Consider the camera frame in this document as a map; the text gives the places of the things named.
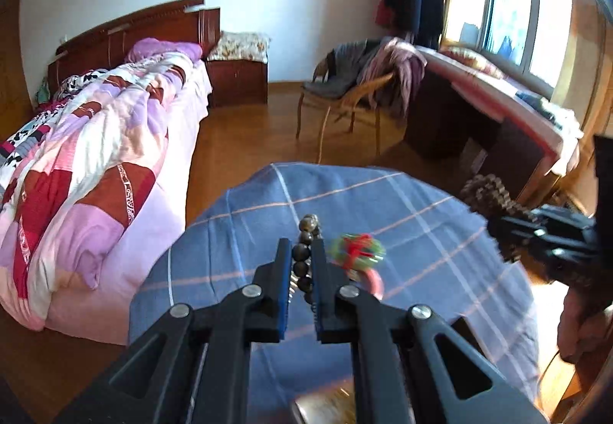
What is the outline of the right hand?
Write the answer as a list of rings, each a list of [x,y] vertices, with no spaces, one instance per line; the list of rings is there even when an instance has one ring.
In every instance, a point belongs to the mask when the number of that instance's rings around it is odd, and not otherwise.
[[[611,329],[612,301],[568,288],[558,324],[557,345],[563,361],[576,364],[605,342]]]

